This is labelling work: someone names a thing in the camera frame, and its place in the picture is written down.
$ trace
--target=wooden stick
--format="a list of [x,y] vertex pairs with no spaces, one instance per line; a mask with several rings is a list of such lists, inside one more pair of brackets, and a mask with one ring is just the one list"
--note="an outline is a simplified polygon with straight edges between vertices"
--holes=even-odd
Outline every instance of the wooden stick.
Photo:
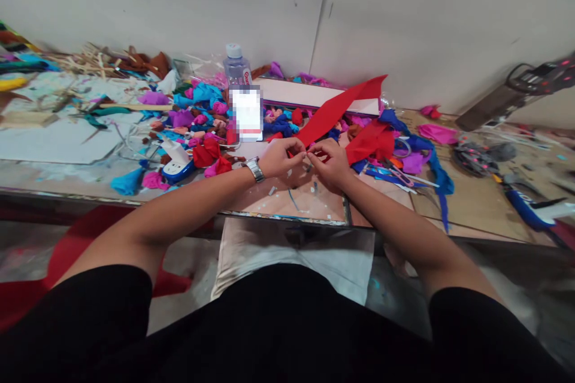
[[174,105],[101,104],[98,108],[128,108],[133,111],[171,111],[174,108]]

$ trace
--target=red chair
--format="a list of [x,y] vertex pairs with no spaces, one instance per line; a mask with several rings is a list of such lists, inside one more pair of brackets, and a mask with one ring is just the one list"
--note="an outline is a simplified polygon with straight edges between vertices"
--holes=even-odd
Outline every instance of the red chair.
[[[18,322],[60,280],[90,243],[133,208],[99,206],[74,223],[58,241],[45,278],[0,283],[0,333]],[[164,271],[158,272],[153,297],[184,293],[192,280]]]

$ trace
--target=mobile phone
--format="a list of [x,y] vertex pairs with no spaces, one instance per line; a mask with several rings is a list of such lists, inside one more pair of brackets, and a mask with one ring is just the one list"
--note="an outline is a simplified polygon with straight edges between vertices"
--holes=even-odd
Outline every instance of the mobile phone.
[[229,87],[229,101],[232,105],[230,124],[235,129],[237,141],[263,141],[264,120],[259,86],[232,85]]

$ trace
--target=scissors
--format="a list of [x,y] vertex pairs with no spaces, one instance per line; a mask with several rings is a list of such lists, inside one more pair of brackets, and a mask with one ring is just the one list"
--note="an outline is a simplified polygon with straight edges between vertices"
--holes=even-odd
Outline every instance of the scissors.
[[395,175],[399,180],[404,183],[407,187],[413,187],[413,181],[410,180],[405,176],[403,172],[401,172],[389,159],[382,160],[383,167],[386,168],[389,172]]

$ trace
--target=teal crepe paper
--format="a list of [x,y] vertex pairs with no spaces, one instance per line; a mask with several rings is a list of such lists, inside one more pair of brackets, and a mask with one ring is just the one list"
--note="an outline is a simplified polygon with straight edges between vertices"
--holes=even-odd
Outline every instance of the teal crepe paper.
[[148,168],[148,160],[139,161],[140,168],[135,171],[130,172],[122,177],[117,177],[112,180],[110,186],[116,192],[120,193],[122,196],[133,196],[136,194],[136,190],[140,188],[142,183],[142,175]]

